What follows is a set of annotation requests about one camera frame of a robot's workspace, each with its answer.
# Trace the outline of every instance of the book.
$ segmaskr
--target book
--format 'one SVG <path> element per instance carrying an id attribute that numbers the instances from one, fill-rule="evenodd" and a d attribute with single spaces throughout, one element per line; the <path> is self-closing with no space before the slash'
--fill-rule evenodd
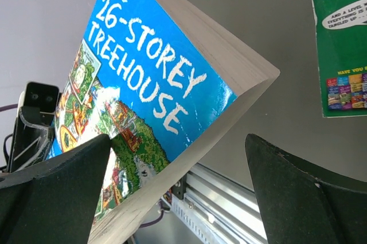
<path id="1" fill-rule="evenodd" d="M 187 0 L 97 0 L 49 154 L 112 139 L 89 243 L 132 235 L 278 75 Z"/>
<path id="2" fill-rule="evenodd" d="M 313 0 L 324 117 L 367 115 L 367 0 Z M 330 93 L 330 87 L 348 92 Z"/>

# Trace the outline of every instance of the book title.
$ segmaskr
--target book title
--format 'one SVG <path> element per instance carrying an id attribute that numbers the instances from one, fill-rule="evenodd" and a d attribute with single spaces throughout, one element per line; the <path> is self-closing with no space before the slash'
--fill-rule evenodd
<path id="1" fill-rule="evenodd" d="M 121 80 L 125 81 L 128 88 L 135 91 L 142 103 L 150 103 L 158 100 L 159 108 L 153 108 L 155 118 L 162 119 L 163 126 L 167 131 L 178 134 L 179 113 L 189 115 L 185 106 L 179 104 L 174 96 L 179 94 L 183 99 L 187 98 L 197 85 L 207 78 L 206 73 L 196 73 L 195 67 L 185 56 L 176 56 L 175 49 L 169 41 L 164 41 L 155 32 L 154 28 L 145 25 L 139 17 L 123 18 L 119 16 L 119 11 L 123 10 L 123 5 L 129 0 L 102 0 L 102 8 L 96 13 L 91 22 L 91 29 L 88 34 L 88 41 L 95 49 L 96 54 L 108 61 L 108 66 Z M 163 89 L 158 81 L 153 81 L 150 75 L 146 74 L 144 67 L 136 64 L 132 57 L 134 53 L 125 50 L 124 44 L 118 43 L 116 37 L 109 35 L 101 26 L 107 29 L 114 27 L 126 27 L 127 33 L 122 39 L 125 43 L 133 44 L 138 52 L 145 52 L 146 57 L 152 60 L 150 65 L 156 68 L 155 73 L 159 73 L 160 78 L 167 81 L 172 87 L 181 92 L 172 94 Z M 175 101 L 175 107 L 168 109 L 165 102 Z"/>

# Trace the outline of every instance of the speech bubble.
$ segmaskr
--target speech bubble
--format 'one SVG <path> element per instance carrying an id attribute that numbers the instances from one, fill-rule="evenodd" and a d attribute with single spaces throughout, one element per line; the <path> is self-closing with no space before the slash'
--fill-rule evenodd
<path id="1" fill-rule="evenodd" d="M 327 16 L 322 26 L 329 30 L 337 30 L 355 25 L 367 25 L 367 0 L 353 2 Z"/>

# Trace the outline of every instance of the blue book cover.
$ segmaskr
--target blue book cover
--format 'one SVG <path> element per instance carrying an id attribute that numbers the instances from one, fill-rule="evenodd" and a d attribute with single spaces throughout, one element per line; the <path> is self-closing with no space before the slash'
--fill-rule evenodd
<path id="1" fill-rule="evenodd" d="M 48 157 L 109 134 L 98 221 L 175 160 L 235 99 L 156 0 L 97 0 L 56 110 Z"/>

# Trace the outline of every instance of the colorful book thumbnail grid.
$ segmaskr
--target colorful book thumbnail grid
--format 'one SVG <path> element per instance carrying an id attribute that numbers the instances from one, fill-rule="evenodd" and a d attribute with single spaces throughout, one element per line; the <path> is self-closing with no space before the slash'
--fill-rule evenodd
<path id="1" fill-rule="evenodd" d="M 330 78 L 326 85 L 330 110 L 367 108 L 367 73 Z"/>

